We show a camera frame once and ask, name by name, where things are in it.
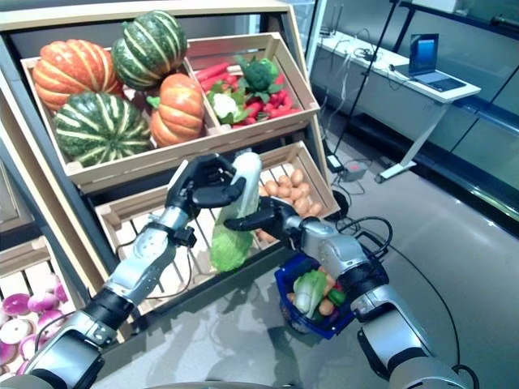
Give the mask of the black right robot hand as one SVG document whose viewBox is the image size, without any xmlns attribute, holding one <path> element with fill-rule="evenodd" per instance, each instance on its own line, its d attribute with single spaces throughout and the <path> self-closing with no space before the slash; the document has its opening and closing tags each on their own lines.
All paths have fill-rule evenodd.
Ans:
<svg viewBox="0 0 519 389">
<path fill-rule="evenodd" d="M 301 218 L 287 202 L 269 196 L 260 196 L 257 209 L 248 216 L 227 219 L 224 226 L 233 231 L 261 229 L 291 250 L 301 250 Z"/>
</svg>

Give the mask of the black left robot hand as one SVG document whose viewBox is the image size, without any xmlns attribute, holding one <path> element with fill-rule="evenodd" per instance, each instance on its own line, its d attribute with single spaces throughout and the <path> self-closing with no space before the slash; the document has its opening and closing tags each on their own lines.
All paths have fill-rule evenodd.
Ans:
<svg viewBox="0 0 519 389">
<path fill-rule="evenodd" d="M 211 153 L 184 160 L 168 184 L 166 207 L 183 210 L 190 218 L 200 209 L 228 206 L 242 195 L 247 184 L 223 156 Z"/>
</svg>

